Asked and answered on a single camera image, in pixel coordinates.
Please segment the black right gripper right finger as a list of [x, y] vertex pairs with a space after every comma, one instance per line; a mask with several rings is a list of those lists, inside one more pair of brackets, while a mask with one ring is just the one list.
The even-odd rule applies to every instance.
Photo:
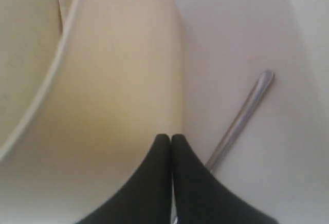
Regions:
[[172, 137], [171, 157], [179, 223], [277, 223], [218, 182], [184, 135]]

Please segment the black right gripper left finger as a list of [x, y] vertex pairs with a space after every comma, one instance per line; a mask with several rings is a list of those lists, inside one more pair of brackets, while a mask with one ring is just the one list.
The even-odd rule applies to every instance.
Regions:
[[79, 223], [170, 223], [171, 144], [158, 134], [141, 165], [109, 200]]

